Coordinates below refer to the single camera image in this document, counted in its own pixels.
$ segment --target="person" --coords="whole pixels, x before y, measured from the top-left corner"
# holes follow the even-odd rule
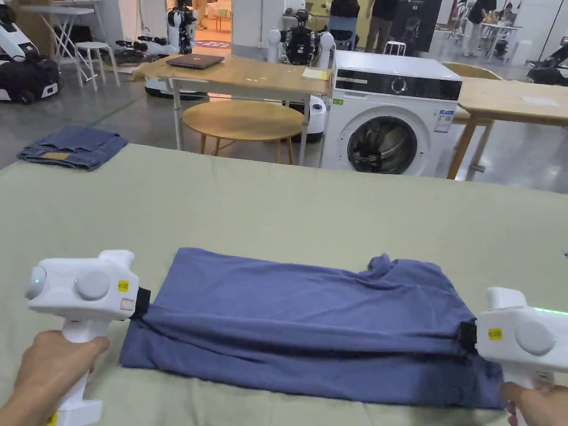
[[[197,12],[197,21],[195,22],[195,27],[198,30],[207,29],[207,27],[203,25],[203,19],[205,18],[206,7],[207,7],[207,0],[193,0],[193,10]]]
[[[481,38],[481,23],[487,14],[496,9],[492,0],[477,0],[467,16],[465,34],[463,36],[463,55],[477,56],[477,48]]]
[[[358,18],[360,10],[361,6],[357,0],[333,0],[331,2],[331,8],[329,8],[329,14],[341,18]],[[330,33],[336,40],[349,40],[353,34],[350,31],[343,30],[331,30]],[[357,44],[359,44],[359,36],[355,34],[355,49],[357,48]]]
[[[383,53],[385,44],[389,40],[392,21],[396,15],[399,0],[370,0],[367,8],[367,18],[371,17],[369,35],[367,36],[367,46],[365,52],[372,52],[377,34],[379,40],[375,53]]]
[[[60,331],[39,333],[24,352],[14,392],[0,409],[0,425],[48,424],[61,398],[91,370],[108,346],[106,337],[71,343]]]
[[[88,343],[71,343],[60,331],[44,331],[22,357],[14,393],[0,409],[2,426],[45,426],[57,411],[59,400],[108,349],[106,337]],[[568,388],[555,386],[549,392],[505,383],[501,393],[511,401],[509,424],[518,425],[518,408],[528,426],[568,425]]]
[[[507,3],[505,9],[501,12],[497,12],[497,16],[499,20],[505,22],[512,22],[513,21],[513,3]]]

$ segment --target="green indicator light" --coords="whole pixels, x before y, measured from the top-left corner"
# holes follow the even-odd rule
[[[555,314],[555,315],[565,315],[568,316],[568,312],[562,312],[562,311],[552,311],[550,309],[542,309],[542,308],[534,308],[535,311],[538,312],[545,312],[546,314]]]

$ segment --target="round wooden stool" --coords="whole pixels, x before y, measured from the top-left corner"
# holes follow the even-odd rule
[[[213,155],[219,154],[221,139],[276,142],[276,162],[280,163],[280,142],[288,143],[289,163],[294,163],[292,137],[302,133],[304,116],[274,102],[219,101],[193,106],[182,115],[186,126],[201,133],[201,154],[206,137],[217,139]]]

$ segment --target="washing machine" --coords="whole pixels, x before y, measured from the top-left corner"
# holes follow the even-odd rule
[[[336,51],[320,167],[434,176],[460,77],[432,59]]]

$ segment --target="white stool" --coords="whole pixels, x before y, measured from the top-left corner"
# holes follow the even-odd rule
[[[392,55],[392,48],[396,46],[396,55],[397,56],[404,56],[404,54],[406,53],[406,43],[401,43],[400,41],[387,41],[387,44],[385,44],[385,49],[383,50],[383,54],[387,54],[387,48],[389,48],[389,53],[388,55]]]
[[[87,64],[89,66],[89,71],[91,71],[91,81],[93,82],[93,89],[97,91],[97,81],[95,80],[96,74],[93,69],[93,58],[91,57],[91,50],[96,51],[97,58],[99,60],[99,74],[103,77],[103,82],[106,83],[105,69],[103,64],[103,59],[101,57],[101,49],[108,50],[110,55],[110,61],[112,63],[112,72],[114,72],[114,78],[116,79],[116,85],[120,86],[120,80],[118,79],[118,71],[116,70],[116,61],[114,60],[114,54],[110,46],[106,43],[101,43],[100,41],[83,41],[81,43],[75,43],[75,59],[77,60],[77,77],[79,78],[79,85],[83,87],[83,79],[81,78],[81,54],[79,49],[87,50]]]

